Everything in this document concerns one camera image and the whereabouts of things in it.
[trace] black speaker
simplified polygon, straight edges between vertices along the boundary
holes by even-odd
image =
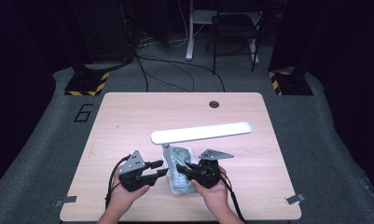
[[[122,18],[122,1],[68,0],[68,4],[93,63],[120,62],[133,56],[132,36]]]

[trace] human hand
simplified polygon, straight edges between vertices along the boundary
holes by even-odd
[[[226,179],[226,170],[219,166],[223,179]],[[243,223],[230,209],[228,204],[228,188],[222,180],[207,189],[195,179],[191,180],[193,188],[201,195],[207,208],[219,223]]]
[[[122,166],[119,166],[114,173],[111,200],[103,215],[100,217],[98,223],[118,223],[119,219],[125,214],[131,207],[134,201],[143,196],[148,190],[149,185],[145,185],[136,191],[128,192],[122,187],[119,179],[119,170]]]

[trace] metal bracket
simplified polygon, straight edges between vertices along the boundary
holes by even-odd
[[[138,150],[135,150],[129,159],[125,162],[125,165],[122,166],[122,169],[119,171],[120,175],[124,175],[128,172],[135,171],[145,167],[143,158],[140,155]]]
[[[53,207],[62,207],[64,203],[74,203],[76,201],[76,196],[67,196],[61,200],[56,200]]]
[[[207,148],[201,155],[199,156],[199,159],[201,160],[207,160],[207,161],[217,161],[227,158],[234,158],[234,155],[220,152],[216,150],[212,150],[210,148]]]
[[[285,202],[288,204],[301,203],[304,200],[306,200],[306,197],[303,194],[294,195],[292,197],[285,198]]]

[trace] yellow black warning tape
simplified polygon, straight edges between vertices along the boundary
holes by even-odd
[[[100,81],[100,84],[95,91],[65,91],[64,95],[74,95],[74,96],[99,95],[100,92],[102,92],[102,90],[104,89],[105,82],[107,81],[109,76],[110,76],[109,73],[106,73],[103,75],[102,80]]]
[[[276,95],[282,95],[282,91],[280,90],[279,83],[277,83],[276,73],[280,73],[280,74],[283,74],[283,75],[291,75],[291,74],[288,73],[288,72],[269,72],[269,77],[270,77],[270,80],[271,80],[271,84],[274,88],[274,91],[276,92]]]

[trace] chair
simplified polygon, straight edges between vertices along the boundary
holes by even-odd
[[[256,65],[256,54],[259,48],[260,39],[263,36],[267,24],[271,0],[222,0],[219,3],[216,15],[212,17],[212,32],[206,46],[209,49],[211,42],[214,42],[213,73],[217,56],[235,55],[235,53],[217,53],[218,42],[241,43],[238,50],[255,40],[255,50],[251,71],[254,72]],[[260,18],[254,23],[248,12],[259,12]]]

